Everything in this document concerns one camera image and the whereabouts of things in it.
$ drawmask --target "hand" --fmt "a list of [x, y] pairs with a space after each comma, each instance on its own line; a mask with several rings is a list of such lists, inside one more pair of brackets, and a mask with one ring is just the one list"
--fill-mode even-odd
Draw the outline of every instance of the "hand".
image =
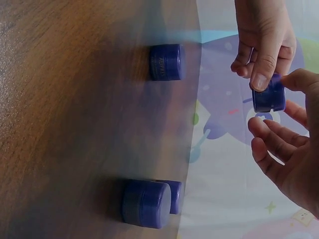
[[296, 52], [296, 37], [285, 0], [235, 0], [238, 55], [231, 70], [264, 91], [274, 72], [286, 75]]
[[306, 110], [287, 101], [285, 112], [308, 129], [310, 137], [271, 120], [252, 118], [248, 128], [255, 137], [251, 142], [253, 157], [281, 192], [319, 218], [319, 75], [299, 69], [284, 76], [282, 83], [305, 93]]

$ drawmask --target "blue jar lid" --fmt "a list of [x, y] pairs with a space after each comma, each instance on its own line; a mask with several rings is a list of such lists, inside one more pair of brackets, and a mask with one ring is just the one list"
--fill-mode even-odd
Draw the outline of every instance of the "blue jar lid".
[[182, 44], [164, 44], [150, 49], [150, 73], [153, 80], [182, 80], [186, 75], [185, 49]]
[[158, 182], [167, 183], [171, 190], [171, 214], [180, 214], [184, 201], [184, 184], [178, 181], [157, 180]]
[[171, 191], [167, 183], [149, 182], [141, 203], [141, 224], [160, 229], [169, 222]]
[[147, 181], [129, 180], [123, 193], [122, 218], [125, 223], [141, 225], [141, 201]]
[[123, 193], [122, 218], [131, 225], [160, 229], [169, 221], [170, 204], [168, 184], [130, 180]]
[[252, 91], [254, 111], [256, 113], [268, 113], [283, 111], [286, 108], [285, 87], [280, 81], [281, 76], [274, 74], [263, 92]]

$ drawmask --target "wooden table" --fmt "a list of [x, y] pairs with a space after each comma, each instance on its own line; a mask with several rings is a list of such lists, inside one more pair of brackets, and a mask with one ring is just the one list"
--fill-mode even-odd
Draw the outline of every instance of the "wooden table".
[[[128, 178], [186, 179], [196, 0], [0, 0], [0, 238], [174, 239], [120, 222]], [[182, 42], [187, 79], [148, 79]]]

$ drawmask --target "plastic container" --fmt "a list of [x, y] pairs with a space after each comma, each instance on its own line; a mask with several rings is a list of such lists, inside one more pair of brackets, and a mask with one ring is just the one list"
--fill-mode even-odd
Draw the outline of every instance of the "plastic container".
[[286, 108], [285, 87], [280, 82], [281, 76], [273, 75], [266, 90], [253, 92], [253, 105], [256, 113], [283, 111]]
[[170, 214], [180, 214], [184, 201], [184, 184], [178, 181], [157, 180], [158, 182], [167, 183], [171, 190]]
[[152, 46], [150, 74], [155, 81], [182, 80], [186, 75], [185, 49], [181, 44]]
[[168, 224], [171, 190], [167, 183], [130, 180], [123, 193], [122, 217], [128, 224], [161, 229]]

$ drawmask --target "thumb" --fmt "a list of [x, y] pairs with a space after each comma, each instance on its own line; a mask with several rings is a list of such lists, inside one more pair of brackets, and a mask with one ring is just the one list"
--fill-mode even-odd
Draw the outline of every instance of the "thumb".
[[319, 93], [319, 75], [305, 69], [297, 69], [283, 76], [281, 82], [291, 91], [301, 91], [306, 95]]
[[282, 33], [276, 33], [274, 28], [273, 31], [269, 33], [262, 33], [260, 39], [260, 49], [258, 51], [258, 56], [252, 71], [252, 77], [250, 81], [251, 87], [258, 92], [264, 91], [274, 74], [277, 58], [280, 51], [282, 38]]

